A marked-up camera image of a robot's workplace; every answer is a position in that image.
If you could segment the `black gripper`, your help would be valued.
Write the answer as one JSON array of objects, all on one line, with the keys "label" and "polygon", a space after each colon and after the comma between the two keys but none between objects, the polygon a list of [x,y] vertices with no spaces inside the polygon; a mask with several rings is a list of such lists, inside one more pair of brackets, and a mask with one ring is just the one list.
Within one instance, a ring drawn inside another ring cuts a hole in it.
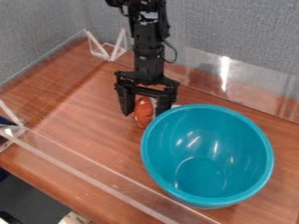
[{"label": "black gripper", "polygon": [[136,95],[156,98],[154,114],[158,116],[177,101],[178,82],[164,76],[164,47],[134,50],[132,71],[116,71],[116,93],[121,113],[134,110]]}]

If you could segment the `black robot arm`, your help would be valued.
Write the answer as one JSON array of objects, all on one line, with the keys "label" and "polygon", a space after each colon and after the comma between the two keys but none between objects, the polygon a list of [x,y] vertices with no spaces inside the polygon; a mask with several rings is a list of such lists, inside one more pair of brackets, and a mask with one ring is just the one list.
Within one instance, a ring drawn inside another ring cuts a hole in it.
[{"label": "black robot arm", "polygon": [[136,96],[156,99],[154,114],[158,116],[176,102],[180,83],[164,76],[164,47],[172,45],[169,37],[165,0],[105,0],[128,17],[133,38],[134,70],[114,71],[114,90],[121,112],[128,116],[136,106]]}]

